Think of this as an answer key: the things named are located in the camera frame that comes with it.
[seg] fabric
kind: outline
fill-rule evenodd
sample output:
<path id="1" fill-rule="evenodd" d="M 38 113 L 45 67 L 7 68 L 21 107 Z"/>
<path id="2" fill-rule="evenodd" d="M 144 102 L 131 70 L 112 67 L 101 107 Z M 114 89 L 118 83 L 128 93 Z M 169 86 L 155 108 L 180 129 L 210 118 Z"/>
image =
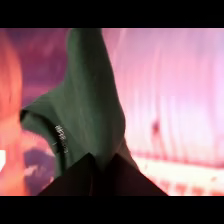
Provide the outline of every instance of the fabric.
<path id="1" fill-rule="evenodd" d="M 99 28 L 74 28 L 64 81 L 21 112 L 25 130 L 47 140 L 55 177 L 90 153 L 104 170 L 116 153 L 137 168 L 124 146 L 125 117 Z"/>

